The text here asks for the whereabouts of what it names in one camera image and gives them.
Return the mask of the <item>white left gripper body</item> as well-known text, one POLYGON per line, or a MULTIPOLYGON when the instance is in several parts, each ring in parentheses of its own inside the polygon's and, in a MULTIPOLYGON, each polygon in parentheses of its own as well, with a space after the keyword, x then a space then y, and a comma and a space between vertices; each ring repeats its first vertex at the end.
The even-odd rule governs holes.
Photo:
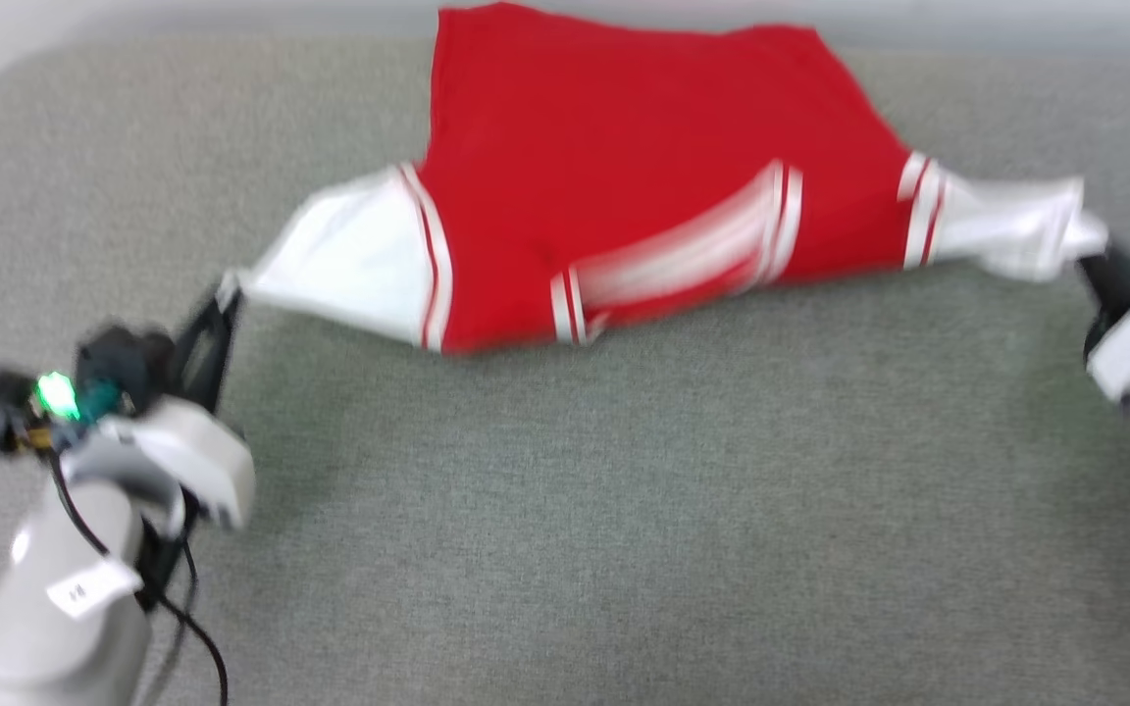
POLYGON ((245 530, 254 509, 254 460, 245 439, 184 399, 163 396, 137 419, 107 416, 64 452, 68 481, 105 479, 166 511, 166 532, 188 518, 245 530))

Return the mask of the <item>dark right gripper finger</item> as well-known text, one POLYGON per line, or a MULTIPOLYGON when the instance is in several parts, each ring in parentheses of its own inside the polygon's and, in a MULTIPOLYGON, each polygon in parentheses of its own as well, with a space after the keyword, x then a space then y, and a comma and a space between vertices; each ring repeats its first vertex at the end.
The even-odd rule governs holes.
POLYGON ((1085 341, 1099 341, 1130 313, 1130 249, 1109 244, 1104 253, 1077 260, 1076 268, 1096 303, 1085 341))

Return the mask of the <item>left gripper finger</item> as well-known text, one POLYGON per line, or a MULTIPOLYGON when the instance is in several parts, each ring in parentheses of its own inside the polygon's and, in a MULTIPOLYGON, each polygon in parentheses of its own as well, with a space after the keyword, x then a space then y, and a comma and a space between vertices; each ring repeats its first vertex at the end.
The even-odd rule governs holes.
POLYGON ((189 363, 223 366, 232 341, 232 290, 212 286, 188 319, 175 340, 172 366, 189 363))
POLYGON ((240 317, 241 294, 215 294, 194 319, 194 402, 217 412, 240 317))

